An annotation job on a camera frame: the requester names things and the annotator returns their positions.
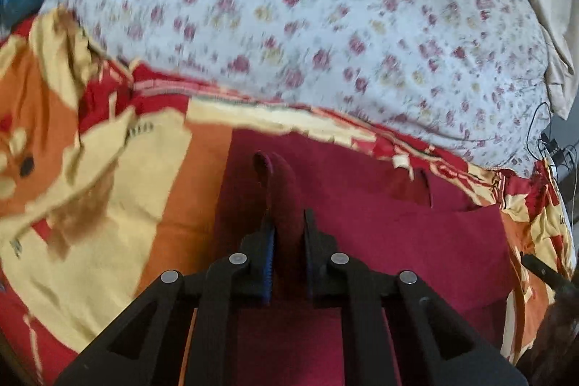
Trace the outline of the white floral quilt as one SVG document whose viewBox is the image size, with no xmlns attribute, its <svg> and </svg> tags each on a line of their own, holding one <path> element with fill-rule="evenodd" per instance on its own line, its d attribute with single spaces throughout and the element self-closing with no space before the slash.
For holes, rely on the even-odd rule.
<svg viewBox="0 0 579 386">
<path fill-rule="evenodd" d="M 46 0 L 112 56 L 383 123 L 532 173 L 548 47 L 527 0 Z"/>
</svg>

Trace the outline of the dark red garment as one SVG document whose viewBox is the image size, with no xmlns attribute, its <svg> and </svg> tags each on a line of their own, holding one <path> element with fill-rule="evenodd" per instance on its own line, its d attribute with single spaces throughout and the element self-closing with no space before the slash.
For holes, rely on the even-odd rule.
<svg viewBox="0 0 579 386">
<path fill-rule="evenodd" d="M 514 275 L 497 206 L 477 206 L 425 170 L 296 133 L 235 131 L 217 206 L 218 255 L 236 250 L 265 216 L 294 253 L 305 209 L 342 252 L 372 270 L 416 272 L 481 336 L 502 344 Z M 237 383 L 342 384 L 339 313 L 291 301 L 281 282 L 275 290 L 270 307 L 240 313 Z"/>
</svg>

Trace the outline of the orange cream red fleece blanket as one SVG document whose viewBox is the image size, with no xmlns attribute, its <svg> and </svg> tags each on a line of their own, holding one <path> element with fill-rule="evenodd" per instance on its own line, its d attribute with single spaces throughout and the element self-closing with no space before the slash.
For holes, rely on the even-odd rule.
<svg viewBox="0 0 579 386">
<path fill-rule="evenodd" d="M 562 276 L 576 266 L 546 164 L 529 177 L 484 169 L 367 120 L 122 65 L 55 9 L 1 43 L 1 357 L 26 384 L 53 384 L 163 271 L 221 257 L 217 206 L 237 130 L 425 170 L 497 206 L 514 275 L 497 348 L 517 361 L 533 345 L 554 291 L 521 254 Z"/>
</svg>

